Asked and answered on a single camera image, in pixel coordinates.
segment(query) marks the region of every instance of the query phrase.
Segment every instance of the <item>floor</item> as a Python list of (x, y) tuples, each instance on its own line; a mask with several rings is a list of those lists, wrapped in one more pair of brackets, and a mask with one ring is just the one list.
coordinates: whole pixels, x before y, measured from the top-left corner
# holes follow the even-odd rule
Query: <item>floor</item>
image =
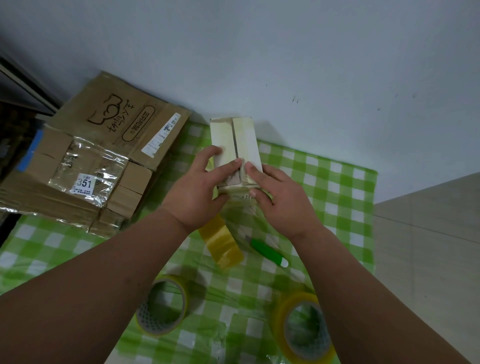
[(480, 363), (480, 173), (375, 205), (377, 278)]

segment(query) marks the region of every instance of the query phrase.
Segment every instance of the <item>green and white gingham cloth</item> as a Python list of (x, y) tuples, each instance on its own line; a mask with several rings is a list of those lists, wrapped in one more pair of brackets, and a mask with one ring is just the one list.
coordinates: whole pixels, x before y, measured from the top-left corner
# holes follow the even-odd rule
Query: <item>green and white gingham cloth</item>
[[(143, 206), (142, 216), (160, 205), (198, 150), (210, 144), (208, 126), (192, 122), (185, 125), (172, 147), (171, 160)], [(262, 141), (258, 146), (262, 162), (300, 182), (324, 225), (373, 272), (372, 212), (377, 173)], [(119, 355), (139, 363), (288, 362), (273, 340), (269, 313), (280, 293), (313, 292), (307, 271), (292, 244), (269, 226), (256, 206), (227, 209), (222, 216), (243, 251), (243, 262), (221, 271), (199, 233), (192, 233), (162, 269), (162, 273), (189, 281), (187, 316), (160, 338), (142, 333), (132, 319), (116, 345)], [(289, 261), (288, 268), (263, 258), (245, 236), (276, 248)], [(0, 250), (0, 293), (102, 241), (60, 222), (21, 217)]]

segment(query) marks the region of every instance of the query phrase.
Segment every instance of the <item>finger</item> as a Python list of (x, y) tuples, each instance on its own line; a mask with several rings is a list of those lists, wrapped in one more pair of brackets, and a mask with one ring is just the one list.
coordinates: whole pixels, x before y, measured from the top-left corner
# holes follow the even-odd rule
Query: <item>finger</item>
[(275, 178), (276, 180), (280, 182), (286, 182), (291, 180), (288, 174), (283, 172), (282, 170), (279, 170), (275, 167), (269, 166), (268, 164), (262, 164), (262, 169), (264, 170), (264, 173), (269, 175), (270, 177)]
[(272, 200), (262, 190), (253, 188), (250, 190), (250, 196), (257, 200), (258, 206), (264, 212), (264, 214), (267, 214), (273, 208)]
[(208, 160), (211, 157), (220, 153), (222, 153), (222, 148), (220, 148), (219, 146), (208, 146), (207, 148), (202, 149), (195, 156), (195, 159), (190, 166), (190, 170), (205, 171)]
[(265, 173), (261, 173), (251, 162), (245, 163), (245, 170), (252, 179), (259, 184), (264, 190), (267, 190), (271, 194), (279, 187), (280, 182), (267, 176)]
[(208, 172), (208, 178), (214, 185), (217, 185), (240, 168), (240, 166), (241, 158), (237, 158), (230, 163), (224, 164), (223, 166), (217, 167)]
[(229, 195), (227, 194), (219, 194), (213, 201), (213, 210), (215, 213), (219, 213), (222, 207), (227, 203), (230, 199)]

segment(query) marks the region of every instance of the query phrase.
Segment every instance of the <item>green checkered tablecloth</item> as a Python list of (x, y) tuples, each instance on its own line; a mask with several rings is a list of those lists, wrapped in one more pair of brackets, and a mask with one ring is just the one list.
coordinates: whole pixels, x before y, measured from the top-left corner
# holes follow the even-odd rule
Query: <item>green checkered tablecloth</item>
[[(186, 124), (142, 216), (160, 205), (175, 180), (189, 168), (195, 153), (210, 144), (208, 126)], [(324, 225), (372, 272), (377, 173), (270, 143), (258, 145), (262, 162), (300, 182)], [(228, 209), (222, 216), (243, 251), (244, 261), (220, 271), (199, 233), (192, 233), (162, 269), (162, 273), (189, 280), (191, 304), (187, 317), (160, 338), (143, 334), (133, 319), (116, 346), (118, 354), (139, 363), (287, 362), (270, 332), (269, 312), (282, 292), (312, 291), (310, 278), (292, 244), (268, 225), (259, 208)], [(245, 236), (278, 249), (289, 267), (281, 268), (264, 259), (247, 244)], [(102, 241), (60, 222), (23, 216), (0, 250), (0, 293)]]

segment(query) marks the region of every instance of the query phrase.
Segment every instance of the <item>blue sticker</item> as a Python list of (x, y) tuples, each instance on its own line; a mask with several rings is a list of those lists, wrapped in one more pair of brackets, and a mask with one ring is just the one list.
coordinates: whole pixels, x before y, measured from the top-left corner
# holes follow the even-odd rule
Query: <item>blue sticker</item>
[(18, 163), (17, 170), (19, 170), (20, 172), (25, 172), (25, 169), (27, 169), (33, 157), (33, 152), (35, 152), (35, 149), (38, 146), (38, 143), (40, 143), (40, 140), (42, 140), (42, 138), (43, 138), (43, 129), (38, 129), (36, 131), (35, 137), (32, 140), (32, 143), (30, 144), (27, 150), (27, 153), (24, 155), (20, 163)]

